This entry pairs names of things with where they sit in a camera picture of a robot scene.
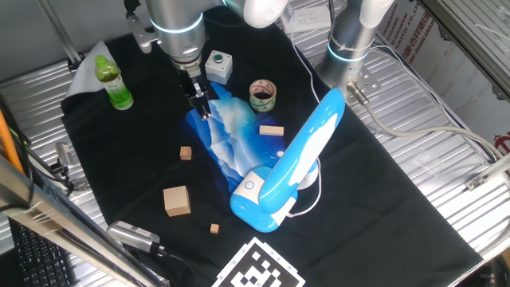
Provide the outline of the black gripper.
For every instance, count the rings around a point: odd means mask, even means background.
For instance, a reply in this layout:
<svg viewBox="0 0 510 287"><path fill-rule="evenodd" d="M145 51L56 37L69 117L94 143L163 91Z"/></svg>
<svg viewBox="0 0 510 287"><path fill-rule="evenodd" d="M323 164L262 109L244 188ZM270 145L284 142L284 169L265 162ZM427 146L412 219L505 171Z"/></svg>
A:
<svg viewBox="0 0 510 287"><path fill-rule="evenodd" d="M190 76L187 71L179 70L179 80L185 96L188 98L190 105L196 110L201 120L205 120L211 116L208 89L206 87L206 78L200 74Z"/></svg>

